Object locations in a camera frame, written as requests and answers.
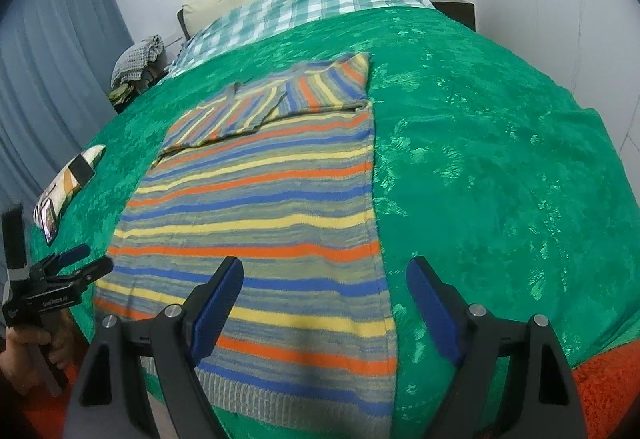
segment curtain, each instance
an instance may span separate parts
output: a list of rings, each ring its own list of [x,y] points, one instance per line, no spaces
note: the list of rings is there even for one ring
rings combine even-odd
[[[111,72],[132,43],[115,0],[12,2],[0,22],[0,210],[22,202],[30,226],[40,193],[115,116]],[[0,265],[2,283],[3,251]]]

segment hand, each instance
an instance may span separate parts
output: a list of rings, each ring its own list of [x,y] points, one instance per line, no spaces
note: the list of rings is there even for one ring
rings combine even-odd
[[[74,336],[72,321],[63,312],[61,326],[51,337],[44,329],[34,326],[11,327],[6,333],[6,349],[0,354],[0,370],[4,377],[21,395],[26,395],[33,387],[42,383],[40,375],[31,362],[28,344],[46,345],[51,343],[49,361],[60,369],[65,369],[73,360]]]

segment green and white plaid fabric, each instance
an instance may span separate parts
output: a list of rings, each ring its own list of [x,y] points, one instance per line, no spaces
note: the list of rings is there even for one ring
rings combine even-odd
[[[429,0],[258,0],[234,9],[199,31],[171,64],[168,77],[313,20],[388,6],[433,7]]]

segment metal bolt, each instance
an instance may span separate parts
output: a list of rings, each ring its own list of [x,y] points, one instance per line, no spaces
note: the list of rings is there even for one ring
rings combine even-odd
[[[178,305],[178,304],[170,305],[169,307],[167,307],[164,310],[164,314],[168,318],[175,318],[175,317],[179,316],[181,312],[182,312],[182,307],[180,305]]]
[[[533,321],[540,327],[546,327],[549,325],[549,318],[547,318],[543,314],[536,314],[533,317]]]
[[[471,304],[469,306],[469,313],[473,316],[484,316],[486,314],[486,307],[481,304]]]
[[[113,327],[117,321],[118,321],[118,318],[110,314],[109,316],[105,316],[103,318],[102,327],[104,327],[105,329],[108,329],[109,327]]]

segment green blanket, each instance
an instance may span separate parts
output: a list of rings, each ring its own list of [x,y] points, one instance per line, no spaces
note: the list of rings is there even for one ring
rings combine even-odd
[[[407,291],[416,254],[499,317],[552,321],[571,365],[640,336],[640,212],[598,114],[439,12],[387,8],[311,22],[154,87],[92,141],[107,151],[52,249],[105,252],[172,122],[225,84],[303,60],[371,53],[374,206],[398,328],[394,437],[417,438],[453,369]],[[34,258],[48,253],[38,233]],[[90,294],[74,315],[94,332]],[[318,437],[218,412],[236,438]]]

